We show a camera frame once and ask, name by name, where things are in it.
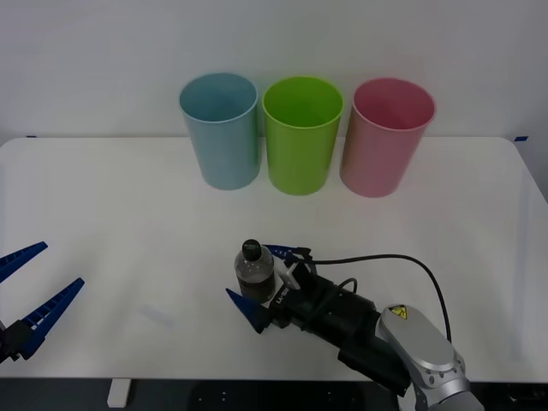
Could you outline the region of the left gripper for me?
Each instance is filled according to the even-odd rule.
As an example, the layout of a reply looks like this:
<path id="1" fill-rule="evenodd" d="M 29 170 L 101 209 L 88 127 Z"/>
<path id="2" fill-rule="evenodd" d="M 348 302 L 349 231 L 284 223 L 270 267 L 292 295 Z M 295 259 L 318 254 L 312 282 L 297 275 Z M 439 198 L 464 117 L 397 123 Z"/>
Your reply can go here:
<path id="1" fill-rule="evenodd" d="M 0 282 L 2 283 L 24 264 L 43 252 L 48 245 L 41 241 L 0 258 Z M 0 363 L 6 359 L 30 359 L 45 341 L 55 323 L 84 286 L 79 277 L 46 303 L 36 308 L 23 319 L 16 320 L 6 328 L 0 324 Z"/>

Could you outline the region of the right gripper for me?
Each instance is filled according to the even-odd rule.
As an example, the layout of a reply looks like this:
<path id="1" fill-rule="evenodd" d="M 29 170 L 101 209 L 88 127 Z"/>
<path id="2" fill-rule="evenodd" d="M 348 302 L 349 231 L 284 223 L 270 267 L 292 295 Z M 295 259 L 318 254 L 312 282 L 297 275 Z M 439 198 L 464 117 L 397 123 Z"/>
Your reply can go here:
<path id="1" fill-rule="evenodd" d="M 270 253 L 285 265 L 313 259 L 311 249 L 267 244 Z M 309 333 L 343 333 L 343 322 L 336 316 L 337 299 L 343 291 L 340 283 L 313 276 L 300 289 L 282 285 L 268 307 L 254 299 L 225 290 L 253 329 L 261 334 L 270 325 L 283 329 L 295 325 Z"/>

